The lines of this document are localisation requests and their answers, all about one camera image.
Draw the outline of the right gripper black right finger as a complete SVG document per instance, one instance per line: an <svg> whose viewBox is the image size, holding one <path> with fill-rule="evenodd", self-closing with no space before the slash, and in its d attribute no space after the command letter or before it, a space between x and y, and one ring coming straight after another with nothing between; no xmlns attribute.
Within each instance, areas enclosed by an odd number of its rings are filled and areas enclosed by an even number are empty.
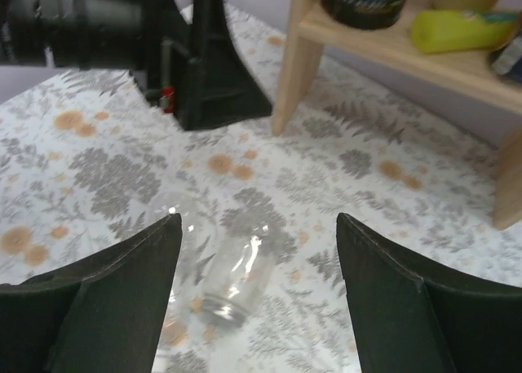
<svg viewBox="0 0 522 373"><path fill-rule="evenodd" d="M363 372L519 372L521 289L451 269L349 214L337 248Z"/></svg>

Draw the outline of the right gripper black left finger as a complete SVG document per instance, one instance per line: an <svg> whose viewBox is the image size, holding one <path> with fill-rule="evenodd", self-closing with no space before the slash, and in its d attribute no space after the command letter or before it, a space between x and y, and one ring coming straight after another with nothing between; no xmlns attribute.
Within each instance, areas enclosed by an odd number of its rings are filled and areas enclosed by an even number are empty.
<svg viewBox="0 0 522 373"><path fill-rule="evenodd" d="M1 285L3 372L150 372L175 275L182 220L19 285Z"/></svg>

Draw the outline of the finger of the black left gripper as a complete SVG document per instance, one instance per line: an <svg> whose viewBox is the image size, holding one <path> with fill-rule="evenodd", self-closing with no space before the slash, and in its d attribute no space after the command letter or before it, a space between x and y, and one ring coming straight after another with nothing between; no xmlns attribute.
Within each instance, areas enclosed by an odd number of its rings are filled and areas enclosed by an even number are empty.
<svg viewBox="0 0 522 373"><path fill-rule="evenodd" d="M264 118L272 102L237 53L224 0L192 0L192 21L175 50L175 117L185 131Z"/></svg>

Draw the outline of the clear bottle with silver cap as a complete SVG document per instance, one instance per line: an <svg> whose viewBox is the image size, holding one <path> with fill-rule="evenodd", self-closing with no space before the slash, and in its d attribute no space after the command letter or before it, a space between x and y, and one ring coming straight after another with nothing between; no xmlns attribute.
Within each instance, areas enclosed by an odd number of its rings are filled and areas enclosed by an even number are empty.
<svg viewBox="0 0 522 373"><path fill-rule="evenodd" d="M196 285L201 284L201 309L206 315L219 323L242 326L258 307L275 267L279 228L254 208L240 210L216 237L217 251L204 275L197 252L216 233L199 220L200 206L191 197L175 193L158 200L150 218L158 220L162 215L180 215L183 233L167 317L183 323Z"/></svg>

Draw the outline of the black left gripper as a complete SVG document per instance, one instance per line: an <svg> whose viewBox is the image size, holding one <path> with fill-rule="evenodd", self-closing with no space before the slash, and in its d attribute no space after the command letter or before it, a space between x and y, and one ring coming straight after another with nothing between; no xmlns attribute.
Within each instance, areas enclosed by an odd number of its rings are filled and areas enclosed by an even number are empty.
<svg viewBox="0 0 522 373"><path fill-rule="evenodd" d="M165 113L180 108L187 36L175 0L1 0L3 66L124 69Z"/></svg>

